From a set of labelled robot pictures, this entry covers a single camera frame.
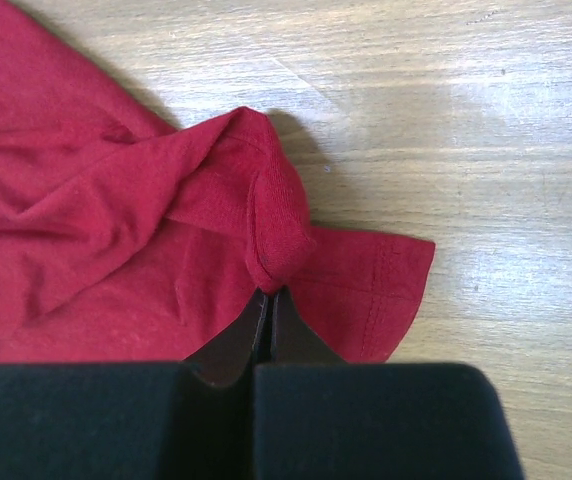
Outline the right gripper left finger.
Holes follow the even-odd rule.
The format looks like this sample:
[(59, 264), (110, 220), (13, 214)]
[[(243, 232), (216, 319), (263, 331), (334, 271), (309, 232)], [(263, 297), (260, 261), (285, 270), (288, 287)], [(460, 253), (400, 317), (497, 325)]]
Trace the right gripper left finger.
[(248, 479), (269, 300), (183, 362), (0, 365), (0, 479)]

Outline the red t shirt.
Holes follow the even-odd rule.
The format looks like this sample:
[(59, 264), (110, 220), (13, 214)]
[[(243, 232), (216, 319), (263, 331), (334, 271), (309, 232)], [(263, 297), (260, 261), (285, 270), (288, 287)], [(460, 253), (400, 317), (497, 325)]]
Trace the red t shirt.
[(269, 118), (179, 130), (0, 1), (0, 363), (181, 360), (255, 292), (382, 362), (432, 242), (316, 227)]

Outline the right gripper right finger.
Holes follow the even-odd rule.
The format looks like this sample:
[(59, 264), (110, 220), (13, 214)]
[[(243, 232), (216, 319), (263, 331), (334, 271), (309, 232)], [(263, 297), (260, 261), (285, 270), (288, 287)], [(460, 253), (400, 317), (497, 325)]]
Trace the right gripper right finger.
[(271, 358), (255, 367), (258, 479), (520, 479), (499, 396), (463, 363), (348, 364), (272, 302)]

